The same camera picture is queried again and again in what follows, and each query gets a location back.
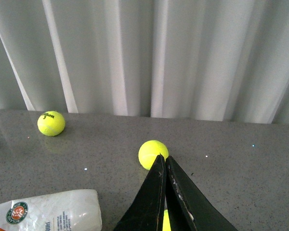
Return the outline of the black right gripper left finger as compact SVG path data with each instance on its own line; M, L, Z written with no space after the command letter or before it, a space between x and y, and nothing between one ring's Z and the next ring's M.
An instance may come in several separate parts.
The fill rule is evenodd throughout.
M154 160L134 201L116 224L115 231L161 231L166 194L166 164L162 155Z

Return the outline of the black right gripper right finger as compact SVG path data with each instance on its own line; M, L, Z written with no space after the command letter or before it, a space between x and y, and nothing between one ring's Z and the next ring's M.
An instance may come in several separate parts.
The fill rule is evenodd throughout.
M166 160L166 201L172 231L235 231L172 156Z

